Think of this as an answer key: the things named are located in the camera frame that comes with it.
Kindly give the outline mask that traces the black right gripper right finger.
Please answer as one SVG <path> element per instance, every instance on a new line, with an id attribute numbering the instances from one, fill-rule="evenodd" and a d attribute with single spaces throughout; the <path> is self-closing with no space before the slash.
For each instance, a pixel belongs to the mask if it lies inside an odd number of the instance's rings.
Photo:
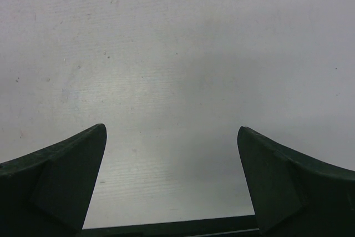
<path id="1" fill-rule="evenodd" d="M 354 236 L 354 171 L 248 127 L 237 146 L 262 236 Z"/>

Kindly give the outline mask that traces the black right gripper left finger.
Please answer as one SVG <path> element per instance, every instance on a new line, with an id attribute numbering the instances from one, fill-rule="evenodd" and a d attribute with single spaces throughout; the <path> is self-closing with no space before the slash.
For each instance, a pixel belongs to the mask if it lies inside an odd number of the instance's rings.
<path id="1" fill-rule="evenodd" d="M 78 236 L 107 143 L 104 124 L 1 163 L 1 236 Z"/>

